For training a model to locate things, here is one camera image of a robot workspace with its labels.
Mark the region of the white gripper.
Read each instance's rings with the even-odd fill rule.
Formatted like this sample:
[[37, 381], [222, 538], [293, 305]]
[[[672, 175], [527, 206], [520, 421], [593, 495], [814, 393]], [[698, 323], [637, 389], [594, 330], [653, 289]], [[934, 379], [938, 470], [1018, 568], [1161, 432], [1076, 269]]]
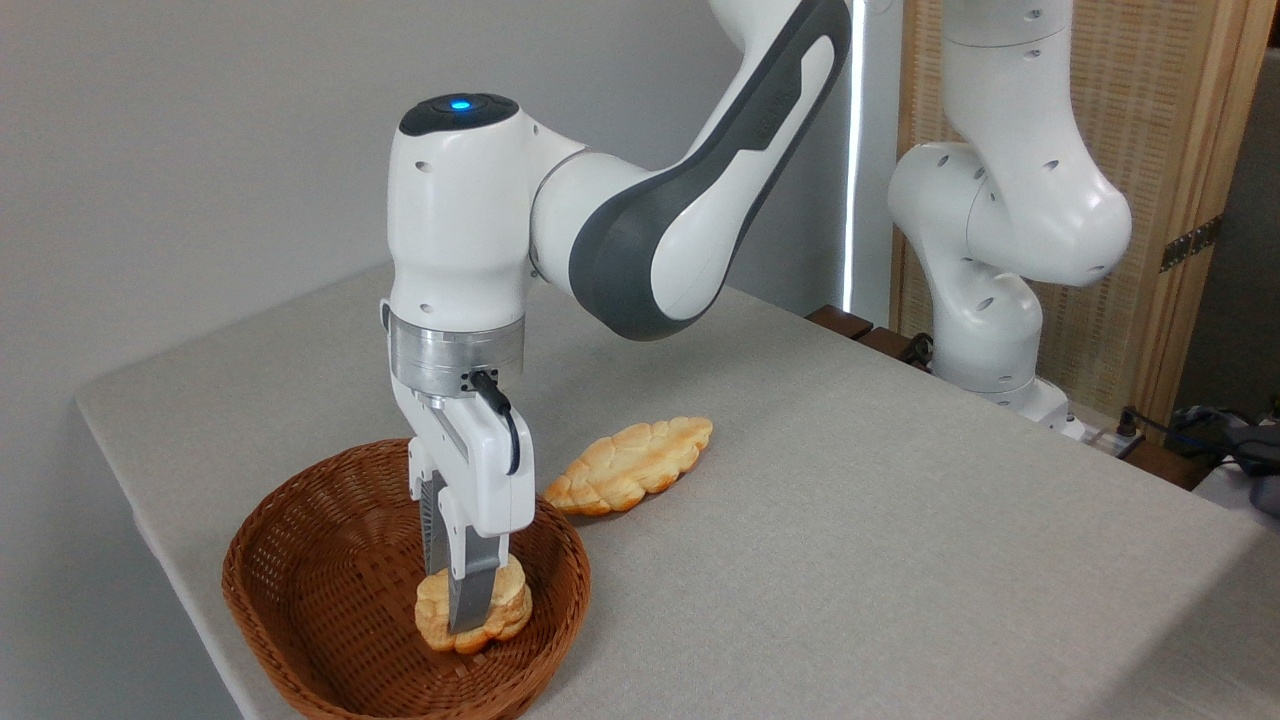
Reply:
[[410, 442], [410, 493], [419, 503], [428, 577], [445, 570], [449, 633], [481, 626], [497, 571], [508, 564], [509, 534], [534, 518], [532, 438], [480, 395], [439, 398], [393, 379]]

